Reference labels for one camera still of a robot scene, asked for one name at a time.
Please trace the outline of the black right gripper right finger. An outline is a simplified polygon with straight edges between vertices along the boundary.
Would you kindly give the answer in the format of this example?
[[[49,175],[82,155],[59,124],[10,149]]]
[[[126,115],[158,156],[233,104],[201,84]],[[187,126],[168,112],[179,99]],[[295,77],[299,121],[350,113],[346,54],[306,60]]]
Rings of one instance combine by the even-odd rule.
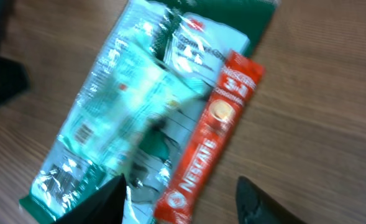
[[[237,181],[236,207],[239,224],[306,224],[244,176]]]

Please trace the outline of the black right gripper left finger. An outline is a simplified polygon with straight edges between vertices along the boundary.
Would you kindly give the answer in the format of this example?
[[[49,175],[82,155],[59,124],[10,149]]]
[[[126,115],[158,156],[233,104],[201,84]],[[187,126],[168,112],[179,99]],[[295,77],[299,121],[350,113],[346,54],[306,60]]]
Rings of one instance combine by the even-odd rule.
[[[113,178],[54,224],[121,224],[126,197],[126,178]]]

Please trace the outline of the red Nescafe coffee stick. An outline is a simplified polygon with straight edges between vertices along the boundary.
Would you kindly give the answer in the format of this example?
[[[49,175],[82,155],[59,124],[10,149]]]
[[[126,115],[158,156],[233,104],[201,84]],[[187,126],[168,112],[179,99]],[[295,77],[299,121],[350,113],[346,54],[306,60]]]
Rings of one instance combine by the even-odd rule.
[[[195,201],[263,73],[261,65],[230,52],[173,178],[155,206],[156,220],[191,222]]]

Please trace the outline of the pale green snack packet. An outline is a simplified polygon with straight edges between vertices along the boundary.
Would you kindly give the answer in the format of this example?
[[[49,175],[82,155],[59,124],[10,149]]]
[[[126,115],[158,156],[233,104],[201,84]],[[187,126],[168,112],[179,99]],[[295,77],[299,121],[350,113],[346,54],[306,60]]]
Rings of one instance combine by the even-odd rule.
[[[208,90],[201,79],[183,78],[134,41],[104,86],[74,108],[60,139],[77,155],[128,175],[144,134]]]

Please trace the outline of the green 3M gloves package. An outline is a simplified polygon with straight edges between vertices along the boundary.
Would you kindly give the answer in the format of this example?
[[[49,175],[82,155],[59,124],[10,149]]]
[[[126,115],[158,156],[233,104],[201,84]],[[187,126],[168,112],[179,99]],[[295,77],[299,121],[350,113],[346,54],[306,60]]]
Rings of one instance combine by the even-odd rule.
[[[20,199],[39,223],[52,223],[124,174],[124,223],[148,223],[156,200],[176,169],[204,110],[208,95],[156,122],[131,148],[105,113],[117,98],[112,71],[129,41],[149,51],[186,78],[212,88],[230,51],[251,56],[278,1],[129,1],[105,41],[58,136]]]

